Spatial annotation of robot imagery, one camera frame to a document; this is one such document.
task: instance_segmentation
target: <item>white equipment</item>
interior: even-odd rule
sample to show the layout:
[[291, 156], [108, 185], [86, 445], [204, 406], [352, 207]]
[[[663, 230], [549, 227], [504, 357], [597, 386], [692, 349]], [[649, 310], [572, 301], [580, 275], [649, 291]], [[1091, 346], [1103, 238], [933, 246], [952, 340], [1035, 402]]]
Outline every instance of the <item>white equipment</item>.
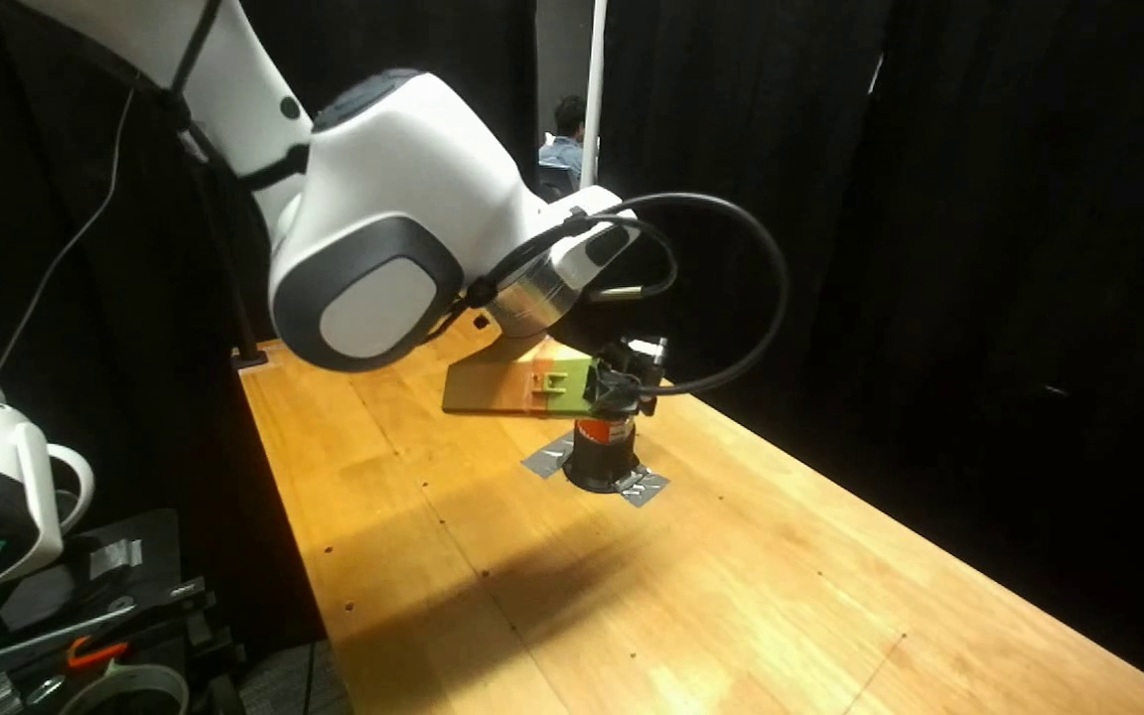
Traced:
[[[51, 460], [66, 465], [75, 476], [75, 504], [62, 517]], [[62, 553], [62, 532], [82, 522], [90, 501], [90, 465], [66, 445], [49, 445], [24, 414], [0, 406], [0, 522], [34, 532], [32, 549], [24, 549], [16, 566], [0, 567], [0, 586], [51, 566]]]
[[[272, 330], [323, 371], [397, 362], [528, 238], [560, 230], [572, 210], [618, 203], [604, 187], [556, 207], [535, 199], [495, 136], [423, 71], [373, 76], [307, 121], [239, 0], [18, 5], [165, 93], [185, 146], [249, 187], [269, 236]], [[540, 291], [508, 293], [500, 314], [543, 330], [572, 310], [604, 272], [604, 256], [589, 252], [597, 236], [609, 227], [543, 252], [528, 267]]]

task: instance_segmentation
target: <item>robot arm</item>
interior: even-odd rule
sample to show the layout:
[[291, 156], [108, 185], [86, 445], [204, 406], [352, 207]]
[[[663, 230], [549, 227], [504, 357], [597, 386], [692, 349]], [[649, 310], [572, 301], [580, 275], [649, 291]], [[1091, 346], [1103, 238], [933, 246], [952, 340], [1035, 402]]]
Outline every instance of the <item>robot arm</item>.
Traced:
[[[373, 76], [311, 125], [239, 0], [18, 5], [165, 93], [185, 146], [249, 187], [272, 330], [323, 371], [397, 362], [528, 238], [618, 203], [604, 187], [535, 199], [464, 100], [423, 71]], [[611, 227], [580, 227], [515, 267], [491, 314], [549, 330], [604, 272], [598, 236]]]

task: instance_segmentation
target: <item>cable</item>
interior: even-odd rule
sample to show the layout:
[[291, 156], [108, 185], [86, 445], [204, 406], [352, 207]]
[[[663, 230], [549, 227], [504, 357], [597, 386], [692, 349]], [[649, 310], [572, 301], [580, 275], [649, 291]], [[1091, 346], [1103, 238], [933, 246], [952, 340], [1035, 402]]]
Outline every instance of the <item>cable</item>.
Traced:
[[39, 310], [61, 263], [86, 238], [86, 230], [102, 218], [102, 210], [112, 207], [112, 199], [119, 197], [119, 166], [124, 166], [124, 130], [126, 130], [126, 117], [129, 117], [129, 103], [136, 103], [136, 93], [126, 93], [124, 100], [124, 117], [119, 117], [119, 126], [116, 126], [116, 140], [112, 140], [112, 158], [108, 158], [108, 193], [99, 199], [99, 207], [86, 216], [86, 222], [54, 252], [54, 260], [49, 263], [39, 288], [32, 291], [4, 354], [0, 354], [0, 375], [9, 371], [13, 354], [16, 354], [16, 341], [18, 336], [29, 330], [32, 314]]
[[318, 643], [311, 639], [307, 643], [307, 681], [302, 681], [302, 715], [311, 715], [311, 686], [314, 686], [314, 675], [318, 675]]
[[543, 256], [549, 246], [564, 243], [566, 236], [582, 236], [589, 227], [597, 227], [582, 210], [566, 210], [564, 222], [532, 236], [528, 243], [520, 243], [515, 252], [508, 252], [483, 277], [470, 281], [464, 293], [450, 305], [450, 314], [421, 340], [434, 341], [442, 340], [450, 325], [457, 325], [457, 318], [470, 305], [488, 305], [495, 299], [495, 288], [524, 263], [532, 263], [535, 256]]
[[618, 305], [618, 301], [651, 301], [651, 299], [666, 293], [666, 291], [680, 281], [680, 256], [676, 256], [671, 238], [666, 238], [654, 222], [618, 218], [618, 216], [609, 216], [609, 218], [598, 218], [598, 222], [635, 227], [638, 238], [651, 238], [651, 243], [663, 252], [666, 272], [663, 272], [663, 277], [651, 281], [651, 288], [604, 288], [604, 291], [582, 293], [582, 301], [597, 301], [597, 305], [604, 305], [604, 301], [614, 301], [614, 305]]
[[716, 375], [703, 375], [694, 381], [680, 381], [680, 386], [654, 386], [649, 394], [703, 394], [703, 390], [720, 390], [736, 377], [743, 377], [766, 349], [769, 341], [777, 340], [777, 325], [782, 325], [782, 314], [785, 314], [785, 299], [792, 299], [792, 277], [785, 277], [785, 260], [773, 243], [773, 236], [750, 216], [743, 210], [740, 203], [732, 199], [720, 199], [720, 197], [698, 197], [698, 193], [660, 193], [660, 197], [635, 197], [635, 199], [623, 199], [592, 218], [611, 218], [618, 210], [645, 210], [645, 207], [716, 207], [724, 216], [732, 216], [766, 256], [769, 272], [773, 272], [773, 281], [777, 281], [777, 293], [773, 293], [773, 314], [766, 324], [766, 336], [732, 365], [716, 371]]

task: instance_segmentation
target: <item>black curtain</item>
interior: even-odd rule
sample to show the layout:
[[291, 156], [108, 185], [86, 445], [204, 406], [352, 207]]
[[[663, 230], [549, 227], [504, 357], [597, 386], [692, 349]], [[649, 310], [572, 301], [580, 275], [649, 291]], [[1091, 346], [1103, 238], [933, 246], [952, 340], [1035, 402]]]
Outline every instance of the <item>black curtain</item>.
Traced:
[[[1144, 669], [1144, 5], [611, 5], [604, 179], [792, 256], [716, 406]], [[698, 291], [654, 314], [698, 375], [766, 277], [680, 238]]]
[[[528, 5], [245, 5], [302, 103], [404, 64], [450, 76], [515, 156], [535, 156]], [[43, 267], [99, 207], [126, 87], [0, 0], [0, 357]], [[61, 263], [4, 396], [99, 476], [86, 526], [178, 508], [182, 555], [249, 660], [323, 637], [234, 346], [265, 340], [253, 203], [204, 174], [157, 95], [136, 95], [108, 216]]]

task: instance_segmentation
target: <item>wooden table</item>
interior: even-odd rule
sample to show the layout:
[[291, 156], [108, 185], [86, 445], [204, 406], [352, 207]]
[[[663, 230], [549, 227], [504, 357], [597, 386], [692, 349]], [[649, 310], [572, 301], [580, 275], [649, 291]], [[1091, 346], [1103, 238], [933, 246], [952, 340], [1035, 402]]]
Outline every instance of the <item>wooden table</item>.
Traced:
[[242, 375], [359, 712], [1144, 712], [1144, 673], [694, 396], [645, 508], [540, 481], [566, 422], [446, 419], [462, 330]]

